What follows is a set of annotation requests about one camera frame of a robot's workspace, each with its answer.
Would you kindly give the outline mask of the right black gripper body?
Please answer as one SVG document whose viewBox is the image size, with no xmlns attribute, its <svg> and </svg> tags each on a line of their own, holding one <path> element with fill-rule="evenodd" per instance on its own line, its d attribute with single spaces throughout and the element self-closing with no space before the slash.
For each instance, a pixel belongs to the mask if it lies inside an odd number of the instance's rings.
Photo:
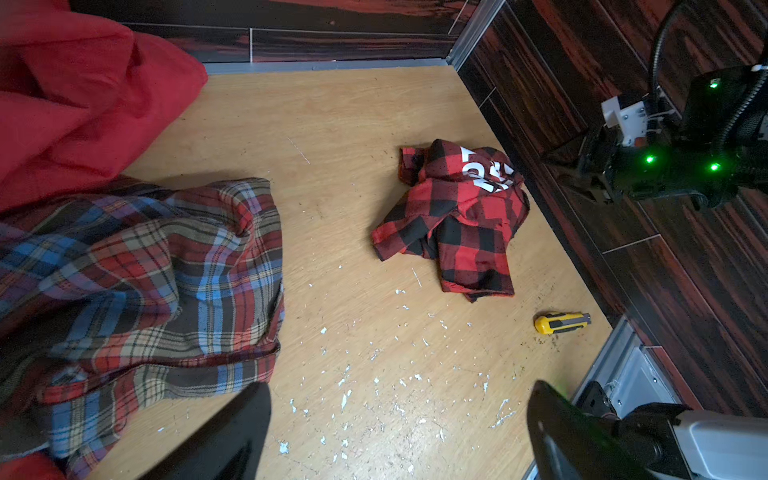
<svg viewBox="0 0 768 480">
<path fill-rule="evenodd" d="M 728 164 L 677 139 L 625 146 L 618 128 L 592 128 L 542 155 L 559 186 L 594 204 L 689 197 L 715 208 L 738 193 Z"/>
</svg>

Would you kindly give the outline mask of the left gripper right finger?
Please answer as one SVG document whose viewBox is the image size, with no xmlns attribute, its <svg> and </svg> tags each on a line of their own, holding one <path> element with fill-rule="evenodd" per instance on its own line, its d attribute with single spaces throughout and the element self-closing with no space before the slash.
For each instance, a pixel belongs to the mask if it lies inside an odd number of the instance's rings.
<svg viewBox="0 0 768 480">
<path fill-rule="evenodd" d="M 542 479 L 649 479 L 617 441 L 549 383 L 534 383 L 526 419 Z"/>
</svg>

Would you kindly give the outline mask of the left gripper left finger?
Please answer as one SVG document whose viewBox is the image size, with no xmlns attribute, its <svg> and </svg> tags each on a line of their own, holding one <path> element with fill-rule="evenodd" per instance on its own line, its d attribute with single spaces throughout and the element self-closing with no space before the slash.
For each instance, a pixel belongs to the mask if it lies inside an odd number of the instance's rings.
<svg viewBox="0 0 768 480">
<path fill-rule="evenodd" d="M 143 477 L 253 480 L 271 412 L 268 385 L 249 385 Z"/>
</svg>

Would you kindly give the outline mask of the red black buffalo check shirt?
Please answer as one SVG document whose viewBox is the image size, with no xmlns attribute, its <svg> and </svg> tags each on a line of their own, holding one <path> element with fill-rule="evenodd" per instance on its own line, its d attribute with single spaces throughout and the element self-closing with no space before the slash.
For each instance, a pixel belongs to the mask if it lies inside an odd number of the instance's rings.
<svg viewBox="0 0 768 480">
<path fill-rule="evenodd" d="M 434 260 L 442 290 L 471 302 L 513 296 L 507 247 L 530 202 L 510 158 L 495 148 L 437 139 L 402 148 L 398 178 L 409 189 L 371 234 L 378 258 Z"/>
</svg>

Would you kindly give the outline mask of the multicolour plaid flannel shirt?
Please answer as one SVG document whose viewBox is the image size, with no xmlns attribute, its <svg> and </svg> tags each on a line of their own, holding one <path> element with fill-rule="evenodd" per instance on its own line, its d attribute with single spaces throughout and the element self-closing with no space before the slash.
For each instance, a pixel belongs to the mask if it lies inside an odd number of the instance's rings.
<svg viewBox="0 0 768 480">
<path fill-rule="evenodd" d="M 268 382 L 285 317 L 270 183 L 124 177 L 1 217 L 1 423 L 83 479 L 162 400 Z"/>
</svg>

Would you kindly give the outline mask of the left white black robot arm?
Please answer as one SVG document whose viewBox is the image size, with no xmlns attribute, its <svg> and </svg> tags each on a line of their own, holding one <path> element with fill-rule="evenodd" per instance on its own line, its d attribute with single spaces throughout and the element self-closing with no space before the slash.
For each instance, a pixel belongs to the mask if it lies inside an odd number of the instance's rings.
<svg viewBox="0 0 768 480">
<path fill-rule="evenodd" d="M 252 479 L 271 414 L 256 384 L 146 473 L 148 479 Z M 577 404 L 534 384 L 526 412 L 541 479 L 764 479 L 767 421 L 649 403 L 618 417 L 598 382 Z"/>
</svg>

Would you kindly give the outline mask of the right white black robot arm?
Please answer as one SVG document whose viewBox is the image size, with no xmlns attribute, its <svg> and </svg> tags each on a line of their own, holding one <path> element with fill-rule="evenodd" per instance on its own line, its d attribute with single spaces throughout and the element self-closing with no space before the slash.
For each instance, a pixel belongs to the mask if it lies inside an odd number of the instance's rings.
<svg viewBox="0 0 768 480">
<path fill-rule="evenodd" d="M 595 204 L 687 196 L 697 210 L 767 189 L 765 53 L 695 77 L 682 112 L 662 91 L 664 42 L 687 5 L 675 2 L 657 29 L 647 93 L 603 101 L 602 125 L 543 155 L 561 187 Z"/>
</svg>

